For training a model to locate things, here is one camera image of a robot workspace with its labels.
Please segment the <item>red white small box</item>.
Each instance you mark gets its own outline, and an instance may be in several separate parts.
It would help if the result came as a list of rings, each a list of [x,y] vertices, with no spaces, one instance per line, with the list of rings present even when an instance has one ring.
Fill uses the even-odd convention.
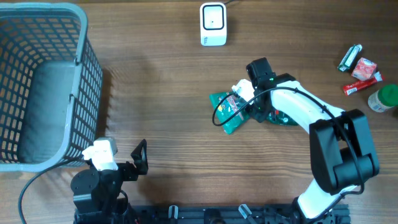
[[[376,72],[376,69],[376,63],[361,57],[358,60],[351,76],[361,81],[369,80]]]

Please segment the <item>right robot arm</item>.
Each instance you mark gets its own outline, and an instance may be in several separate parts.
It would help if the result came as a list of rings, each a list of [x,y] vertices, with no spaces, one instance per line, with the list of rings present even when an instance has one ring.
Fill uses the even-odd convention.
[[[276,75],[265,57],[249,63],[246,71],[249,114],[261,123],[279,110],[309,135],[313,180],[284,216],[291,223],[316,223],[347,195],[362,194],[380,169],[366,115],[325,103],[288,73]]]

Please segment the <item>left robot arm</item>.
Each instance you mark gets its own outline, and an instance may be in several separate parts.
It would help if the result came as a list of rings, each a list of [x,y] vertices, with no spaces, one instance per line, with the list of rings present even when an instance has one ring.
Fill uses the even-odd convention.
[[[74,223],[141,222],[122,185],[147,174],[147,141],[143,139],[131,152],[132,162],[117,163],[117,151],[113,138],[98,138],[83,151],[90,168],[77,173],[70,184],[76,206]]]

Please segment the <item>green lidded jar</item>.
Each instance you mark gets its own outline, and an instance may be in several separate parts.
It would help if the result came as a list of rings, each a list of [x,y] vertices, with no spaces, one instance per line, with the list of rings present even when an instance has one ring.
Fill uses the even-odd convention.
[[[385,112],[397,106],[397,85],[386,85],[374,92],[368,98],[368,106],[378,113]]]

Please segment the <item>green 3M gloves packet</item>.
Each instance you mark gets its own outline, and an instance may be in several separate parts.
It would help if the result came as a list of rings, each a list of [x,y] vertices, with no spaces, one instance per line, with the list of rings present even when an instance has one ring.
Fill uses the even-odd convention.
[[[215,116],[221,123],[227,120],[246,103],[244,99],[235,95],[232,91],[211,94],[209,95],[209,99],[213,108],[216,109]],[[224,132],[226,134],[233,134],[236,129],[250,118],[245,109],[242,110],[242,112],[223,125]],[[298,126],[290,116],[279,110],[273,110],[266,118],[266,121],[283,126]]]

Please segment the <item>red stick sachet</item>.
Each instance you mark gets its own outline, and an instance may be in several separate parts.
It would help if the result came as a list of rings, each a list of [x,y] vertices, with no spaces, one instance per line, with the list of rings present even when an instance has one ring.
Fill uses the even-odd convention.
[[[355,83],[352,83],[350,85],[345,85],[343,87],[343,91],[345,93],[346,96],[349,96],[359,90],[368,88],[374,84],[376,84],[377,82],[381,82],[384,80],[384,76],[380,73],[380,72],[376,72],[373,77],[371,77],[368,80],[365,81],[357,81]]]

